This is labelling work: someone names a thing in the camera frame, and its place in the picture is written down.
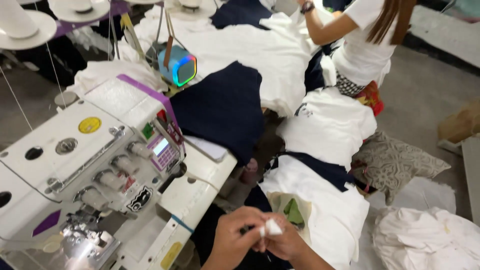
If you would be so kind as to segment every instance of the floor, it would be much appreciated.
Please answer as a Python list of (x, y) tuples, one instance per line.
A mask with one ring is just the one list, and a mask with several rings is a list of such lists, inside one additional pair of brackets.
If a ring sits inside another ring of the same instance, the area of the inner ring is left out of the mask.
[[(395, 51), (392, 64), (381, 87), (385, 110), (377, 117), (379, 129), (451, 164), (452, 168), (434, 181), (456, 190), (457, 214), (471, 219), (463, 160), (436, 147), (436, 129), (442, 119), (480, 96), (480, 77), (403, 47)], [(5, 75), (32, 128), (55, 115), (53, 99), (59, 93), (58, 85), (29, 70), (14, 69)], [(3, 78), (0, 78), (0, 115), (0, 150), (3, 150), (30, 131)]]

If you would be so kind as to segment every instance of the gray patterned cushion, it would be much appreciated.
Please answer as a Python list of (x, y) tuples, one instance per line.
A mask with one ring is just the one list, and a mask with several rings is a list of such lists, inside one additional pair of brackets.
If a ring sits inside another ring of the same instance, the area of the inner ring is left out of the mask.
[(385, 202), (391, 205), (395, 195), (414, 176), (433, 178), (450, 168), (445, 161), (427, 154), (420, 148), (375, 132), (353, 155), (353, 163), (367, 164), (353, 170), (353, 175), (364, 183), (385, 193)]

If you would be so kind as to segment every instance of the machine knob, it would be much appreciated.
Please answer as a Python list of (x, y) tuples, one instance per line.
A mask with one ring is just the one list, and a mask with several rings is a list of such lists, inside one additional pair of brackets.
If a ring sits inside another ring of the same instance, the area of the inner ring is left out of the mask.
[(152, 150), (148, 149), (146, 145), (140, 142), (133, 142), (128, 146), (128, 150), (142, 159), (151, 160), (154, 156)]
[(104, 170), (99, 173), (94, 178), (95, 180), (99, 181), (100, 183), (110, 187), (111, 189), (120, 192), (125, 187), (124, 181), (118, 178), (112, 170)]
[(140, 167), (135, 165), (127, 156), (122, 155), (112, 160), (112, 165), (120, 170), (127, 172), (129, 175), (135, 175), (140, 170)]
[(82, 194), (82, 202), (90, 205), (98, 211), (104, 211), (108, 207), (107, 199), (105, 199), (105, 197), (94, 188), (85, 190)]

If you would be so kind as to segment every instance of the long brown hair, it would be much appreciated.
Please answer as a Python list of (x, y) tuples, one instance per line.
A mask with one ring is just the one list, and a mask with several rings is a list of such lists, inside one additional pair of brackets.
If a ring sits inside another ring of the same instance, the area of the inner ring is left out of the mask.
[(380, 16), (375, 21), (370, 31), (367, 42), (380, 44), (388, 32), (390, 26), (398, 15), (398, 21), (395, 27), (390, 44), (399, 45), (408, 30), (410, 17), (412, 16), (413, 7), (417, 4), (417, 0), (385, 0)]

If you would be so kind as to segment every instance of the blue tape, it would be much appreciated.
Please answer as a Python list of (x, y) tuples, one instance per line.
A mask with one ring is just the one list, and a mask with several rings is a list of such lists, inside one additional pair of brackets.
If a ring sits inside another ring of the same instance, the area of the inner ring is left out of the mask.
[(173, 220), (175, 220), (176, 222), (178, 222), (178, 224), (180, 224), (180, 226), (182, 226), (183, 228), (187, 229), (187, 231), (189, 231), (190, 233), (193, 233), (194, 230), (192, 228), (190, 228), (189, 226), (187, 226), (187, 224), (185, 224), (183, 221), (181, 221), (181, 219), (179, 219), (177, 216), (175, 215), (172, 215), (172, 218)]

